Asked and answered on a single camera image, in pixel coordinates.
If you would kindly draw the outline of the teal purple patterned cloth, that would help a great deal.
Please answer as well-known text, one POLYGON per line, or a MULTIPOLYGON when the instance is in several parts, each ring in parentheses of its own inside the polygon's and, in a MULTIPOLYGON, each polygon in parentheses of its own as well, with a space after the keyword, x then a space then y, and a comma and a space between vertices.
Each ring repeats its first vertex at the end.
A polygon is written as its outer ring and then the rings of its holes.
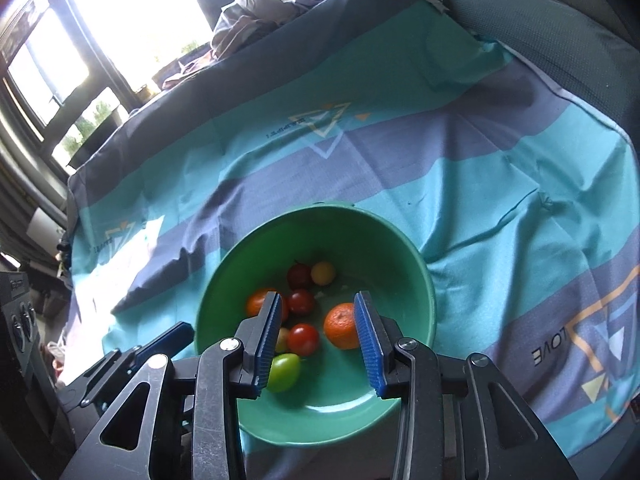
POLYGON ((639 137, 445 3, 318 3, 135 112, 68 201, 65 380, 193 322, 262 222, 340 202, 410 238, 436 350, 487 352, 580 478, 634 432, 639 137))

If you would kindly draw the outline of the crumpled clothes pile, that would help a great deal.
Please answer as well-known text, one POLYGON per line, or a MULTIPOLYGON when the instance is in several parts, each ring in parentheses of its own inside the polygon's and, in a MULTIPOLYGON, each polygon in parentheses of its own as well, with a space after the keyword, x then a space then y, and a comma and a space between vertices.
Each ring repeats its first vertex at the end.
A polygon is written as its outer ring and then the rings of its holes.
POLYGON ((178 74, 163 81, 162 89, 174 88, 204 68, 217 64, 264 39, 321 0, 233 0, 221 9, 208 50, 189 62, 178 74))

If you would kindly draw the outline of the yellow-brown small fruit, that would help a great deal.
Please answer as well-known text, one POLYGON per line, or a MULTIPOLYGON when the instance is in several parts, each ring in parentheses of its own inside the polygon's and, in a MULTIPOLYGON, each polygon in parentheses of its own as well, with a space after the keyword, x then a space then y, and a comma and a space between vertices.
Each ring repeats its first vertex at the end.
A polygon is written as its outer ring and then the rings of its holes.
POLYGON ((274 347, 274 351, 277 354, 288 353, 290 349, 288 348, 288 337, 290 336, 290 330, 285 327, 281 327, 277 336, 276 346, 274 347))
POLYGON ((323 287, 335 280, 336 270, 329 261, 319 261, 311 267, 310 275, 314 284, 323 287))

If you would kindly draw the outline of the red cherry tomato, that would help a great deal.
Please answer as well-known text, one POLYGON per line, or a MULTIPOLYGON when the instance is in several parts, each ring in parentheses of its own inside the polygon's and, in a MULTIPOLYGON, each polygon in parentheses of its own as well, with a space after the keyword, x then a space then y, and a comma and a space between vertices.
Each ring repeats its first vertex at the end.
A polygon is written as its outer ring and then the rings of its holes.
POLYGON ((306 263, 296 262, 286 272, 286 281, 291 290, 311 289, 314 281, 311 277, 311 266, 306 263))
POLYGON ((307 289, 293 290, 286 300, 290 312, 294 315, 310 315, 316 306, 314 295, 307 289))
POLYGON ((319 348, 320 336, 314 326, 299 323, 290 329, 288 334, 288 350, 306 358, 311 356, 319 348))

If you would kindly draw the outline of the orange mandarin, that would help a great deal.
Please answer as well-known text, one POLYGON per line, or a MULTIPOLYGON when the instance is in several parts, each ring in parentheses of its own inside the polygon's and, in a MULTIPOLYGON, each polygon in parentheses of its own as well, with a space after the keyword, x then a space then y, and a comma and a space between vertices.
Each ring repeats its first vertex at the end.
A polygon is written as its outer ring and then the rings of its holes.
POLYGON ((326 314, 323 331, 328 341, 340 350, 359 347, 359 338, 354 318, 354 304, 343 302, 326 314))
MULTIPOLYGON (((256 290, 254 294, 251 294, 246 300, 245 304, 245 313, 249 318, 258 315, 260 309, 262 308, 262 304, 265 301, 265 298, 268 292, 276 292, 274 288, 261 288, 256 290)), ((290 314, 290 309, 288 308, 288 302, 286 301, 286 297, 281 295, 282 299, 282 322, 285 322, 288 319, 288 315, 290 314)))

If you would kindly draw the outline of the grey sofa cushion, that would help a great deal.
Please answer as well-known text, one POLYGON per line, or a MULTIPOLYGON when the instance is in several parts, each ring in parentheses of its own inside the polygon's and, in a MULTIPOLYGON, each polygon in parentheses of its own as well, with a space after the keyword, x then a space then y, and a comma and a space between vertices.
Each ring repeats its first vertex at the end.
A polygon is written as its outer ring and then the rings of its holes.
POLYGON ((462 26, 499 40, 639 136, 639 24, 620 0, 444 0, 462 26))

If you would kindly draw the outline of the window frame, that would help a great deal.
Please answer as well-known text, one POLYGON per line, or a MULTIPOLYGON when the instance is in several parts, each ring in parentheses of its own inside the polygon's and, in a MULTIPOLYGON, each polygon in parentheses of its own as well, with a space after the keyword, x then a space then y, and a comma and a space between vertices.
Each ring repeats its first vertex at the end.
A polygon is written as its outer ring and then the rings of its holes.
POLYGON ((14 0, 1 24, 1 159, 49 214, 102 126, 205 51, 230 0, 14 0))

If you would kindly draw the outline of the green plastic bowl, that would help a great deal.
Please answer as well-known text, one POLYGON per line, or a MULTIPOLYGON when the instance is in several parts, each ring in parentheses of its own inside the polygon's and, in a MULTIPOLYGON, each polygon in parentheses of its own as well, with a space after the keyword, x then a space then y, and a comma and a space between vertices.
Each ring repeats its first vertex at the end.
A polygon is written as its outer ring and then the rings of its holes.
POLYGON ((246 300, 256 290, 292 290, 286 272, 296 262, 329 261, 336 270, 328 286, 309 290, 310 315, 290 312, 283 327, 314 326, 319 348, 300 359, 300 375, 288 391, 267 388, 254 401, 238 403, 241 428, 280 446, 329 444, 360 434, 393 414, 395 399, 382 400, 369 384, 360 350, 340 350, 326 338, 326 314, 368 292, 380 315, 402 332, 431 344, 435 292, 426 264, 396 226, 354 206, 316 205, 281 214, 250 232, 222 258, 207 285, 196 317, 195 349, 203 352, 232 336, 248 316, 246 300))

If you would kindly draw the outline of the green lime-shaped fruit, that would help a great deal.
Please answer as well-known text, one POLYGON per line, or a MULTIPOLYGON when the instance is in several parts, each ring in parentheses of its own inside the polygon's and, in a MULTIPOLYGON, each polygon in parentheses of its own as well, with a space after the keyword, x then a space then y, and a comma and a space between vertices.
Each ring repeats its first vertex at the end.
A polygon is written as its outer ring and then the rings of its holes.
POLYGON ((267 389, 280 393, 291 389, 300 375, 300 359, 295 353, 283 353, 272 362, 267 382, 267 389))

